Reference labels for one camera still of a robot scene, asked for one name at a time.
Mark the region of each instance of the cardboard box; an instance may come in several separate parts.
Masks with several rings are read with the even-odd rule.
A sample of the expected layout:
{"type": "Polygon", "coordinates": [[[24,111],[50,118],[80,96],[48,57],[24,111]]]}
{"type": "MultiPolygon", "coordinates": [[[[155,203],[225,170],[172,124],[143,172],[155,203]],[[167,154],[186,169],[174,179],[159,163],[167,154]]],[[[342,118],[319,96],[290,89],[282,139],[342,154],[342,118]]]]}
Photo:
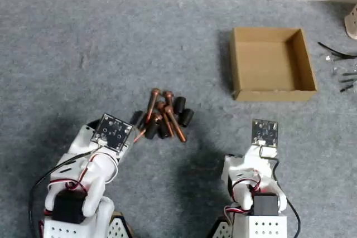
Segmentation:
{"type": "Polygon", "coordinates": [[[317,92],[301,29],[234,28],[230,50],[239,101],[306,101],[317,92]]]}

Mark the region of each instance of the black rubber stopper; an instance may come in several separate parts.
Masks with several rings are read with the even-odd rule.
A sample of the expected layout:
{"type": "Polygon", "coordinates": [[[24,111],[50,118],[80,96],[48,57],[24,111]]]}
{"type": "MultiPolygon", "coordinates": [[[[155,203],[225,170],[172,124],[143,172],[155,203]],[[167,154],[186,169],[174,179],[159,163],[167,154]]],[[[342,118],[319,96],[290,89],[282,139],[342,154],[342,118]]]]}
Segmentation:
{"type": "Polygon", "coordinates": [[[180,125],[182,125],[184,128],[186,128],[189,124],[190,121],[192,119],[192,117],[194,116],[194,111],[192,111],[191,109],[185,109],[182,114],[180,114],[178,123],[180,125]]]}
{"type": "Polygon", "coordinates": [[[145,131],[145,137],[147,139],[153,139],[155,137],[159,127],[160,127],[159,122],[155,122],[155,121],[150,122],[146,131],[145,131]]]}
{"type": "Polygon", "coordinates": [[[136,111],[132,118],[130,119],[130,123],[137,128],[140,128],[145,120],[145,113],[143,111],[136,111]]]}
{"type": "Polygon", "coordinates": [[[165,122],[163,120],[160,120],[159,125],[160,125],[160,127],[158,129],[158,134],[159,134],[160,138],[162,138],[162,139],[168,138],[170,136],[170,132],[168,132],[165,122]]]}
{"type": "Polygon", "coordinates": [[[185,104],[186,104],[185,97],[177,97],[175,99],[175,103],[173,104],[173,113],[181,114],[184,111],[185,104]]]}

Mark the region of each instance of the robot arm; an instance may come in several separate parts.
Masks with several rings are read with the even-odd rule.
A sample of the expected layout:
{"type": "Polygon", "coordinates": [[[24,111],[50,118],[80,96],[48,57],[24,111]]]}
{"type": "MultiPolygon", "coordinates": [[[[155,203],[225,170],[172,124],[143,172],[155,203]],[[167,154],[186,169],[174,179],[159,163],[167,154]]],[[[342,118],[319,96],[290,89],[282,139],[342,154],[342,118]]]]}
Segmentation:
{"type": "Polygon", "coordinates": [[[58,164],[91,152],[51,174],[45,200],[43,237],[131,237],[124,218],[108,230],[114,203],[104,197],[105,185],[118,173],[118,164],[134,140],[134,127],[104,114],[96,129],[84,125],[58,164]]]}
{"type": "Polygon", "coordinates": [[[287,237],[287,218],[282,214],[287,197],[269,162],[276,155],[277,123],[254,119],[246,154],[225,156],[221,179],[233,203],[224,208],[225,218],[216,222],[209,237],[287,237]]]}

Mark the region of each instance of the black cable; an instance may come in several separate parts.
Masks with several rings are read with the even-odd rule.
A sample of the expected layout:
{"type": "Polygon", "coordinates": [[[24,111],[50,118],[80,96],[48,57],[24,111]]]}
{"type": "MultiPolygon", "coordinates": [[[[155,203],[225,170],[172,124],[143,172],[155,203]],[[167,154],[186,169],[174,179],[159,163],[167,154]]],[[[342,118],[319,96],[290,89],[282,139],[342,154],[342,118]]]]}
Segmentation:
{"type": "Polygon", "coordinates": [[[28,224],[30,226],[30,230],[31,230],[31,235],[33,238],[36,238],[36,230],[35,230],[35,226],[33,225],[33,217],[32,217],[32,209],[33,209],[33,200],[35,198],[35,190],[37,188],[38,185],[41,184],[42,181],[44,181],[44,179],[46,177],[48,177],[51,173],[55,172],[57,169],[65,166],[66,164],[69,164],[71,162],[73,162],[74,160],[77,160],[79,158],[85,157],[89,154],[91,154],[93,151],[87,152],[87,153],[82,153],[82,154],[78,154],[62,163],[60,163],[59,165],[55,166],[54,168],[52,168],[51,170],[49,170],[48,172],[46,172],[36,183],[35,185],[32,186],[31,190],[30,190],[30,197],[28,199],[28,224]]]}
{"type": "Polygon", "coordinates": [[[335,55],[335,56],[337,56],[337,57],[340,57],[340,58],[342,58],[342,59],[344,59],[344,60],[357,58],[357,55],[349,55],[349,54],[345,54],[345,53],[339,52],[339,51],[337,51],[337,50],[332,49],[331,47],[327,47],[325,44],[323,44],[323,43],[321,43],[321,42],[318,42],[318,44],[319,44],[321,47],[324,47],[325,49],[332,51],[332,52],[333,52],[333,53],[332,53],[333,55],[335,55]]]}
{"type": "MultiPolygon", "coordinates": [[[[278,186],[280,187],[280,189],[282,189],[282,187],[280,186],[278,180],[277,180],[277,176],[275,174],[275,170],[277,169],[278,165],[280,164],[280,161],[278,158],[275,158],[275,157],[263,157],[260,155],[260,157],[262,159],[266,159],[266,160],[273,160],[275,161],[275,165],[273,167],[273,178],[274,180],[277,182],[278,186]]],[[[295,207],[292,205],[292,203],[290,202],[290,200],[288,199],[288,197],[286,197],[286,201],[289,205],[289,207],[291,208],[292,212],[294,212],[295,216],[296,216],[296,219],[297,219],[297,230],[296,230],[296,233],[294,235],[294,238],[297,238],[300,234],[300,231],[301,231],[301,220],[300,220],[300,217],[299,217],[299,214],[297,213],[295,207]]]]}

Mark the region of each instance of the copper screw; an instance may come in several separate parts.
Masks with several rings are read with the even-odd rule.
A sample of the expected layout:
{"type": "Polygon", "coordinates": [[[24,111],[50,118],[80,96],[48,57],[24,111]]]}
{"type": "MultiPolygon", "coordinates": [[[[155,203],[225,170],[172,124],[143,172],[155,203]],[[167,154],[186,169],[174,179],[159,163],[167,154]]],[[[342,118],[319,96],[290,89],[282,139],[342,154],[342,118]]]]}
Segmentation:
{"type": "Polygon", "coordinates": [[[167,105],[172,106],[173,93],[172,91],[164,91],[163,96],[165,97],[167,105]]]}
{"type": "Polygon", "coordinates": [[[179,124],[177,123],[177,121],[173,115],[172,106],[166,106],[165,112],[168,115],[168,117],[170,118],[171,122],[173,123],[173,127],[175,128],[175,131],[176,131],[177,136],[180,139],[180,141],[186,142],[187,141],[186,136],[182,132],[182,129],[180,128],[179,124]]]}
{"type": "Polygon", "coordinates": [[[137,142],[139,138],[141,138],[146,132],[146,128],[144,128],[140,133],[139,135],[137,135],[133,141],[133,143],[137,142]]]}
{"type": "Polygon", "coordinates": [[[166,124],[167,130],[168,130],[170,136],[173,137],[175,134],[173,133],[170,121],[169,121],[169,119],[167,117],[167,114],[165,113],[165,103],[163,101],[158,101],[156,103],[156,109],[158,109],[161,112],[162,117],[163,117],[163,121],[166,124]]]}
{"type": "Polygon", "coordinates": [[[173,129],[173,123],[172,122],[169,122],[170,124],[170,128],[173,129]]]}
{"type": "Polygon", "coordinates": [[[160,89],[152,89],[149,104],[147,105],[146,123],[150,121],[152,111],[154,110],[157,97],[160,95],[160,89]]]}
{"type": "MultiPolygon", "coordinates": [[[[162,120],[162,115],[161,114],[153,114],[152,115],[152,120],[154,120],[155,122],[162,120]]],[[[137,142],[139,138],[141,138],[146,132],[146,128],[143,128],[143,130],[141,130],[141,132],[139,133],[139,135],[137,135],[133,141],[133,143],[137,142]]]]}
{"type": "Polygon", "coordinates": [[[152,115],[152,120],[155,121],[155,122],[160,121],[160,120],[162,120],[162,115],[159,114],[159,113],[154,113],[152,115]]]}

